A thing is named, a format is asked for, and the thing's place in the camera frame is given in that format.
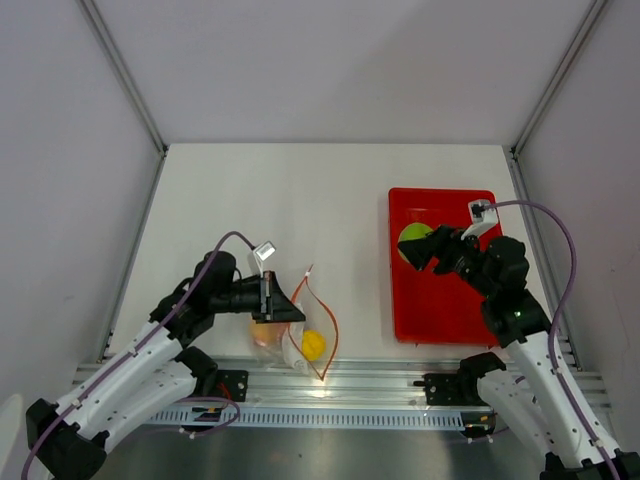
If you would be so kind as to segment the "red plastic tray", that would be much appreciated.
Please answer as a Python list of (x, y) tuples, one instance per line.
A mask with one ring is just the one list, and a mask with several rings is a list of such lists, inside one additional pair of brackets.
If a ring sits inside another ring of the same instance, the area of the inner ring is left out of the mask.
[(394, 187), (388, 192), (392, 316), (398, 341), (409, 344), (498, 345), (481, 314), (483, 297), (455, 274), (436, 276), (430, 263), (416, 271), (397, 244), (441, 225), (465, 229), (472, 223), (469, 205), (493, 203), (493, 192), (468, 189)]

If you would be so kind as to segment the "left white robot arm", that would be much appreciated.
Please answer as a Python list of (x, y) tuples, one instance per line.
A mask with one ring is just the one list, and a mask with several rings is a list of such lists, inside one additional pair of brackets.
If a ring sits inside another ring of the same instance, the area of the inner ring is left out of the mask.
[(275, 272), (239, 277), (232, 254), (207, 253), (119, 354), (58, 400), (39, 399), (27, 409), (29, 458), (56, 479), (90, 479), (129, 433), (173, 403), (235, 405), (218, 364), (194, 345), (228, 313), (248, 313), (258, 324), (306, 319)]

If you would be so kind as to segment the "red orange peach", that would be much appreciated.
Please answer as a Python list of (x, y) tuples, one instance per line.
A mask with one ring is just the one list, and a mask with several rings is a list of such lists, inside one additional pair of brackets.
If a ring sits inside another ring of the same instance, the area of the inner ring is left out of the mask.
[(249, 327), (253, 343), (261, 348), (275, 348), (279, 346), (282, 335), (286, 329), (287, 327), (284, 323), (251, 323)]

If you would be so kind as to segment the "clear zip top bag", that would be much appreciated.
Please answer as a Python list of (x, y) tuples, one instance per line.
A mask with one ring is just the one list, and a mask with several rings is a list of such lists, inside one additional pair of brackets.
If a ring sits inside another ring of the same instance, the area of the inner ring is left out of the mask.
[[(253, 343), (249, 327), (251, 323), (257, 323), (256, 320), (249, 322), (248, 336), (258, 357), (269, 360), (273, 364), (280, 362), (290, 370), (324, 383), (338, 353), (340, 330), (332, 309), (311, 287), (312, 272), (313, 265), (310, 265), (291, 296), (293, 303), (305, 314), (306, 321), (284, 323), (287, 329), (282, 335), (280, 345), (275, 348), (261, 348)], [(302, 355), (302, 336), (305, 330), (318, 331), (325, 337), (325, 353), (316, 362), (309, 362)]]

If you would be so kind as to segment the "green apple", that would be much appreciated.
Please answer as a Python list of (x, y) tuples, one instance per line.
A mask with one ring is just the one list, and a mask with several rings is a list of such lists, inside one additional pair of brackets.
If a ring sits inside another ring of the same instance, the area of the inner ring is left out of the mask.
[(398, 243), (422, 239), (433, 232), (433, 229), (424, 223), (414, 222), (407, 225), (399, 234)]

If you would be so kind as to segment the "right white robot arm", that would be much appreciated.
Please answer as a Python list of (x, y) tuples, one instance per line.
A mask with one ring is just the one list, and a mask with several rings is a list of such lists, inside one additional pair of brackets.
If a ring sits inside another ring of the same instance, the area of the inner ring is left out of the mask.
[(399, 251), (418, 271), (455, 273), (482, 297), (482, 317), (524, 380), (516, 382), (494, 353), (461, 361), (458, 395), (483, 401), (536, 456), (543, 479), (636, 479), (639, 455), (608, 433), (560, 354), (545, 311), (526, 287), (522, 242), (507, 236), (480, 248), (473, 236), (440, 226), (404, 240)]

